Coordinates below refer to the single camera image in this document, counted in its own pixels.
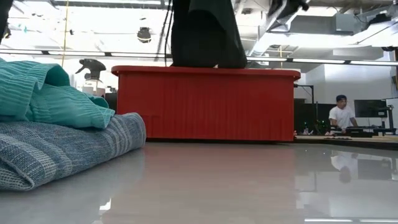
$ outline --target teal towel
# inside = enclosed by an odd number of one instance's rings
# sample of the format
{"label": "teal towel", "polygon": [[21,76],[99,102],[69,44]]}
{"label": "teal towel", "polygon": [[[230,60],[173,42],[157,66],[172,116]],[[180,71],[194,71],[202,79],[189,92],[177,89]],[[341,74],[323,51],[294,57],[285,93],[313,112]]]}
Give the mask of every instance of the teal towel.
{"label": "teal towel", "polygon": [[104,98],[70,86],[60,65],[0,60],[0,121],[106,128],[113,115]]}

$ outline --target red plastic crate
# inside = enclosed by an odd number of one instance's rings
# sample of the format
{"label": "red plastic crate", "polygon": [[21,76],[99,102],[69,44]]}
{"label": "red plastic crate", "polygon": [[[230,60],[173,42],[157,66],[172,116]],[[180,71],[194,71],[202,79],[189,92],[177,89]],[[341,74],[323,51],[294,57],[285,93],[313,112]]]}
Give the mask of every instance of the red plastic crate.
{"label": "red plastic crate", "polygon": [[292,70],[116,66],[118,114],[137,112],[148,138],[293,140]]}

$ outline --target computer monitor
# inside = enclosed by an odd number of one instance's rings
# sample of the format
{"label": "computer monitor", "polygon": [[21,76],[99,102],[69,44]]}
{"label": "computer monitor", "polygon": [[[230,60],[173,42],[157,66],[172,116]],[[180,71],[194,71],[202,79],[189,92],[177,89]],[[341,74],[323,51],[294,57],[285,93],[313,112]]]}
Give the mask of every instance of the computer monitor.
{"label": "computer monitor", "polygon": [[386,118],[387,103],[385,100],[355,100],[355,117]]}

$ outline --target glossy floor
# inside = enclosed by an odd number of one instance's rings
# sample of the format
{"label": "glossy floor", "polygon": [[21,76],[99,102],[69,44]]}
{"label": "glossy floor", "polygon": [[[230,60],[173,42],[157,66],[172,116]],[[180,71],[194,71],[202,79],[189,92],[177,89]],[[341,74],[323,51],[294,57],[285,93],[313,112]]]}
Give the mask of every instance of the glossy floor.
{"label": "glossy floor", "polygon": [[398,223],[398,151],[149,143],[25,193],[1,224]]}

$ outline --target gray woven blanket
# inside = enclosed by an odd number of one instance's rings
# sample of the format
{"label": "gray woven blanket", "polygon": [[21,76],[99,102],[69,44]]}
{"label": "gray woven blanket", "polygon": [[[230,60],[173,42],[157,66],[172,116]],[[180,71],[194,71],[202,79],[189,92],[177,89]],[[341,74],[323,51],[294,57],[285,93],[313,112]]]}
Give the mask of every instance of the gray woven blanket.
{"label": "gray woven blanket", "polygon": [[0,123],[0,190],[32,190],[138,149],[145,140],[136,113],[113,116],[103,130]]}

